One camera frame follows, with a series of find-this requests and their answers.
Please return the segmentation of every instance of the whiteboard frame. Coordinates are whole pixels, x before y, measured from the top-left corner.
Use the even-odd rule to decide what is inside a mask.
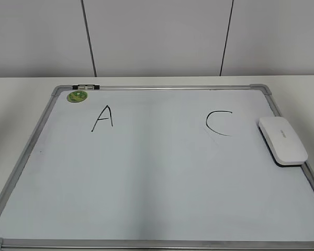
[[[27,145],[17,161],[0,194],[0,216],[18,182],[33,147],[59,97],[63,91],[84,90],[260,90],[264,94],[275,116],[282,116],[270,89],[263,84],[239,86],[99,86],[61,85],[57,86],[41,115]],[[308,162],[301,166],[314,191],[314,173]],[[249,242],[249,241],[144,241],[144,240],[87,240],[87,239],[5,239],[0,238],[1,248],[28,249],[156,249],[156,250],[314,250],[314,242]]]

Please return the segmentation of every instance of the whiteboard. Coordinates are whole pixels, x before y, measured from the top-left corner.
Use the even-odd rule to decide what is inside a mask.
[[[87,92],[58,97],[0,237],[314,241],[310,184],[257,128],[273,116],[261,91]]]

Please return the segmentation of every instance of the white table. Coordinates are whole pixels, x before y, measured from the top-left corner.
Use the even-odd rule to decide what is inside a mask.
[[[314,170],[314,76],[0,78],[0,192],[58,85],[266,84],[299,134]]]

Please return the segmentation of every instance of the green magnet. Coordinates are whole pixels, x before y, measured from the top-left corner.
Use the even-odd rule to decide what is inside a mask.
[[[71,92],[68,94],[68,102],[71,103],[79,103],[81,101],[84,101],[87,98],[87,92],[84,92],[83,90],[76,90],[74,92]]]

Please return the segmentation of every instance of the white eraser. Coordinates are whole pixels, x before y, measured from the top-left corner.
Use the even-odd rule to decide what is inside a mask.
[[[259,127],[278,164],[298,166],[308,159],[304,145],[285,118],[260,118]]]

